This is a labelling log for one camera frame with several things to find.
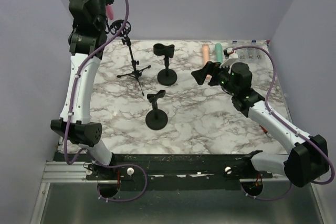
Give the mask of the pink microphone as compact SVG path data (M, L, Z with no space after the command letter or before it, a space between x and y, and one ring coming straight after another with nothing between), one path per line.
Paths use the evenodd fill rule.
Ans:
M114 20L114 12L112 5L106 6L106 17L108 18L108 20Z

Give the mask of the beige microphone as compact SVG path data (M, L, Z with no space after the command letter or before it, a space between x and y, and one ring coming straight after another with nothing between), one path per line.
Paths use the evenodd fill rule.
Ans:
M203 65L205 66L209 61L209 50L210 50L209 45L203 44L201 50L203 55Z

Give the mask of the green microphone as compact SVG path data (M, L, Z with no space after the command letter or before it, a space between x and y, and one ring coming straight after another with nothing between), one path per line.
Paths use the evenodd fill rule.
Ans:
M223 62L223 47L220 43L215 44L215 56L216 61L222 63Z

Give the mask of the tripod mic stand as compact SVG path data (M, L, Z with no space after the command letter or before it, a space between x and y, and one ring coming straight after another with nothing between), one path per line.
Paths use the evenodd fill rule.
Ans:
M124 23L124 20L122 20L122 19L118 19L118 20L113 21L112 24L109 27L110 33L112 35L116 35L117 31L122 27L123 23ZM119 74L119 75L117 75L117 78L122 78L122 77L126 77L126 76L134 78L138 82L138 85L140 87L142 96L144 96L144 92L143 92L142 86L140 84L139 78L142 76L142 73L143 73L144 70L147 70L147 69L151 68L151 65L148 65L147 67L142 68L142 69L137 69L137 66L139 65L140 62L138 60L135 60L134 56L133 56L133 51L132 51L132 47L131 47L132 42L131 42L131 39L129 38L130 31L131 31L131 24L130 24L129 21L127 21L126 24L125 24L125 27L118 34L118 37L121 37L121 41L122 41L123 45L126 45L128 50L129 50L129 54L130 54L130 57L131 57L131 65L132 65L133 71L130 72L130 73L126 73L126 74Z

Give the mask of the tall round-base mic stand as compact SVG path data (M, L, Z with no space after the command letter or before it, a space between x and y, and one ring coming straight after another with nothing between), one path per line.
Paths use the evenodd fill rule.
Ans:
M177 81L177 74L173 69L169 68L170 59L174 57L175 45L163 45L157 43L153 46L153 53L156 56L164 56L165 68L157 74L157 80L161 85L171 86Z

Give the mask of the short round-base mic stand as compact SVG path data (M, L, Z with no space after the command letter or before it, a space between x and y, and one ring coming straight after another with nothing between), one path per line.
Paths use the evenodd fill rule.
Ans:
M152 110L149 111L145 117L145 123L148 128L152 130L161 130L165 128L168 123L167 114L158 108L158 99L165 96L166 91L160 90L156 94L148 94L147 99L152 106Z

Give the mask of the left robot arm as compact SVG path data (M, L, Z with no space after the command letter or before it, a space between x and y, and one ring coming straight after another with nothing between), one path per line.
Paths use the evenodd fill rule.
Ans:
M60 117L51 121L50 128L72 144L86 148L93 160L101 163L98 173L104 179L112 179L116 166L101 139L102 125L90 121L90 101L102 45L107 41L106 6L114 0L68 1L73 17L68 38L71 72L64 107Z

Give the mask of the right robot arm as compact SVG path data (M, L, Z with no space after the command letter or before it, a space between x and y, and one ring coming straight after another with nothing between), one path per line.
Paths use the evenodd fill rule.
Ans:
M229 93L234 108L262 126L286 150L286 154L253 152L250 160L241 165L246 177L269 172L284 175L295 186L303 187L329 171L326 140L321 135L312 136L299 130L268 106L265 98L251 87L253 74L247 64L238 62L222 67L209 61L191 75L199 85L210 76L209 86L220 86Z

